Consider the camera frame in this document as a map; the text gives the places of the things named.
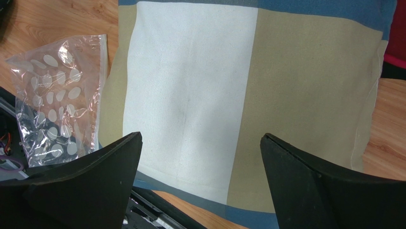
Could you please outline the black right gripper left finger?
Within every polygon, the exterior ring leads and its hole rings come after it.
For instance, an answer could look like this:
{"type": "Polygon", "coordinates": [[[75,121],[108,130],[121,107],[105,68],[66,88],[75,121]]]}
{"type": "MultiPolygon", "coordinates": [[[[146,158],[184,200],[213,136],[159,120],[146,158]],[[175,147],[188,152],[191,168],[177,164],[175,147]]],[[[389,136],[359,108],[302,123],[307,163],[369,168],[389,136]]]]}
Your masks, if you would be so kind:
{"type": "Polygon", "coordinates": [[[2,181],[1,228],[121,228],[141,150],[135,132],[28,179],[2,181]]]}

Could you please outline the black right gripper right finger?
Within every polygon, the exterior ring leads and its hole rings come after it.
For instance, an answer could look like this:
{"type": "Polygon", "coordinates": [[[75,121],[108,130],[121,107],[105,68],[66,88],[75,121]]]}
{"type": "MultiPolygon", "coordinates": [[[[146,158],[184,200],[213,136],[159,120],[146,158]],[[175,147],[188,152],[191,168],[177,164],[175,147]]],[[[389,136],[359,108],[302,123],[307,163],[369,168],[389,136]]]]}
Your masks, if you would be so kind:
{"type": "Polygon", "coordinates": [[[405,181],[333,164],[272,134],[260,148],[280,228],[405,228],[405,181]]]}

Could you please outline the clear polka-dot zip bag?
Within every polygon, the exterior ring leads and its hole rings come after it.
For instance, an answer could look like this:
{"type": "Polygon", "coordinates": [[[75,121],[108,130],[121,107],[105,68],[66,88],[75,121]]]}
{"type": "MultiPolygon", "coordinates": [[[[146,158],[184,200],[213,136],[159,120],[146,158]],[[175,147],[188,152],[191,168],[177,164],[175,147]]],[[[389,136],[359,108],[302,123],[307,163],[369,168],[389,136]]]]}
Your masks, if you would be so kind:
{"type": "Polygon", "coordinates": [[[6,60],[29,167],[71,162],[99,149],[107,36],[71,36],[6,60]]]}

